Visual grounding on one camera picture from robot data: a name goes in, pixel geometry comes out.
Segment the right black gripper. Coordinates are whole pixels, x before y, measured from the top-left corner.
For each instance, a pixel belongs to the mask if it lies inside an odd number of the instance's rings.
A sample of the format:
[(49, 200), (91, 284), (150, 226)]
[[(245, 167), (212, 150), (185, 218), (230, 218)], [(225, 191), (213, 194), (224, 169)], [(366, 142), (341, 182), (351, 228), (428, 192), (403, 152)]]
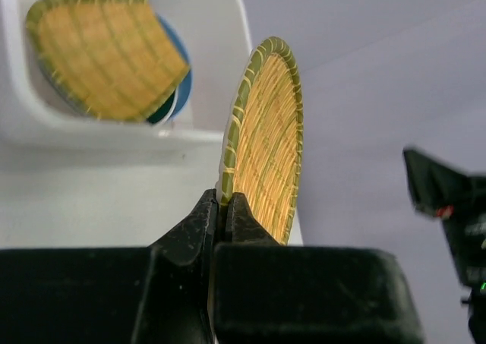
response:
[(468, 177), (415, 148), (402, 152), (414, 208), (440, 217), (454, 267), (470, 289), (461, 302), (469, 308), (469, 332), (485, 342), (485, 177)]

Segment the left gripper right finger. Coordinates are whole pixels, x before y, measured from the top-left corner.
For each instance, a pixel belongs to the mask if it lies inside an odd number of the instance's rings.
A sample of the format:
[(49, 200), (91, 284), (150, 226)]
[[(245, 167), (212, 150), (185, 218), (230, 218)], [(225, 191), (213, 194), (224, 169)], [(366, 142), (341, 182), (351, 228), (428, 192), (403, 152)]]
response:
[(369, 248), (278, 244), (234, 194), (213, 254), (221, 343), (422, 343), (397, 259)]

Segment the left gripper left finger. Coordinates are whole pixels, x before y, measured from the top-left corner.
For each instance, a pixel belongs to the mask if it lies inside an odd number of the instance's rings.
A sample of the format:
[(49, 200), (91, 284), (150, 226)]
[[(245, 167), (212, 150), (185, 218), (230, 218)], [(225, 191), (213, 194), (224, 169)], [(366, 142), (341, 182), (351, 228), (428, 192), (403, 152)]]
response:
[(1, 252), (3, 343), (212, 343), (207, 308), (218, 204), (205, 191), (137, 248)]

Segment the round bamboo woven plate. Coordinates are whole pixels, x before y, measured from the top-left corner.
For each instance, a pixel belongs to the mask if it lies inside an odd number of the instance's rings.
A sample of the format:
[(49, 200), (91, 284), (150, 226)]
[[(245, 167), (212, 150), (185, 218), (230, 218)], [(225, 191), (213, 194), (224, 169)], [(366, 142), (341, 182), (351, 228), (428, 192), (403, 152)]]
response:
[(270, 36), (251, 53), (227, 121), (216, 198), (227, 209), (243, 193), (256, 220), (287, 245), (297, 210), (303, 100), (289, 45)]

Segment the green rimmed white plate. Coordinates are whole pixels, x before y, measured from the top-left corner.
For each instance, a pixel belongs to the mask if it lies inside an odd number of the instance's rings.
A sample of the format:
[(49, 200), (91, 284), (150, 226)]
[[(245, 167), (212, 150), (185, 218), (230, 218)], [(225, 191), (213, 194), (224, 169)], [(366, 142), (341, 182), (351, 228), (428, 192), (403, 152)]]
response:
[(178, 90), (175, 90), (165, 103), (147, 118), (146, 122), (152, 125), (164, 122), (172, 114), (173, 109), (175, 108), (177, 93)]

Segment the blue plastic plate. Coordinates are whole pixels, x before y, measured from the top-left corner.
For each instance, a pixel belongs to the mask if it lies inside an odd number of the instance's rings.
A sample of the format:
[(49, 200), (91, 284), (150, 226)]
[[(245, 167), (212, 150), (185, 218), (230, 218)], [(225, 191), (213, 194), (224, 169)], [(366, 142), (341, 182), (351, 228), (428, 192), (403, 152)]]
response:
[(161, 27), (164, 29), (169, 39), (172, 41), (173, 46), (178, 51), (179, 58), (183, 60), (185, 64), (184, 70), (181, 71), (181, 73), (178, 75), (177, 85), (172, 91), (173, 93), (175, 90), (178, 90), (177, 97), (175, 99), (175, 108), (173, 109), (172, 114), (164, 122), (160, 122), (165, 123), (177, 117), (181, 113), (181, 111), (188, 105), (188, 100), (192, 91), (193, 74), (191, 68), (191, 60), (185, 47), (184, 41), (166, 19), (164, 19), (159, 14), (157, 14), (156, 16)]

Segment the rectangular bamboo woven tray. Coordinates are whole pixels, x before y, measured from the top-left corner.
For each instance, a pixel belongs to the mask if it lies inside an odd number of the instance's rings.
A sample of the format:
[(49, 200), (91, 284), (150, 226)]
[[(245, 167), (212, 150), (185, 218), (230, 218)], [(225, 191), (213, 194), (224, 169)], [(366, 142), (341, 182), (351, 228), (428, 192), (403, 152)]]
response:
[(185, 68), (149, 0), (36, 0), (24, 23), (41, 72), (83, 117), (147, 123)]

